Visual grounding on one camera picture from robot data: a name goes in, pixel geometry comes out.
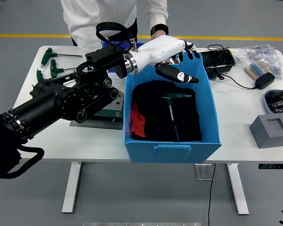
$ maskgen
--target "gray floor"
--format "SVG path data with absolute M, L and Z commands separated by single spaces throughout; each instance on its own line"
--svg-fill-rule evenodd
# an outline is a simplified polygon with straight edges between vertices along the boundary
M 148 35 L 141 1 L 139 34 Z M 283 1 L 169 0 L 170 35 L 283 37 Z M 59 1 L 0 0 L 0 34 L 68 34 Z M 283 41 L 190 40 L 231 48 Z M 12 108 L 39 47 L 63 38 L 0 38 L 0 113 Z M 41 161 L 23 176 L 0 180 L 0 226 L 81 226 L 84 222 L 201 222 L 208 225 L 209 181 L 192 164 L 84 163 L 73 214 L 62 214 L 69 162 Z M 238 216 L 225 164 L 216 166 L 210 223 L 280 225 L 283 170 L 239 165 L 250 214 Z

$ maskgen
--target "red fabric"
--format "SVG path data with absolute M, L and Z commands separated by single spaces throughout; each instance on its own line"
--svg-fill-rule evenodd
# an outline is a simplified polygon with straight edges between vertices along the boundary
M 145 137 L 145 117 L 138 111 L 137 104 L 134 102 L 131 110 L 131 136 Z

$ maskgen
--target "box handle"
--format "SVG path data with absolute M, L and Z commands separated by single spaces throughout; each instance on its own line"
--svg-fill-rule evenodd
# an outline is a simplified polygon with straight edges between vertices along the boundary
M 157 146 L 154 146 L 154 149 L 160 149 L 160 148 L 170 148 L 170 149 L 179 148 L 179 149 L 188 149 L 189 151 L 192 150 L 191 145 L 157 145 Z

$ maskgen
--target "metal plate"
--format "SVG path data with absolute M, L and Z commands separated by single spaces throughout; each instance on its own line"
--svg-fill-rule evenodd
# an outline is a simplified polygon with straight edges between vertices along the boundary
M 214 166 L 213 164 L 194 164 L 197 180 L 212 180 Z

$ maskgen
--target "black wristband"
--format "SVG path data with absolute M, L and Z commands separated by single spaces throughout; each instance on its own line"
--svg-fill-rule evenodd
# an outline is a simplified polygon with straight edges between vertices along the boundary
M 157 24 L 157 25 L 154 25 L 152 28 L 151 28 L 151 32 L 150 34 L 153 35 L 155 32 L 157 31 L 164 31 L 166 33 L 166 35 L 169 34 L 169 28 L 167 25 L 165 24 Z

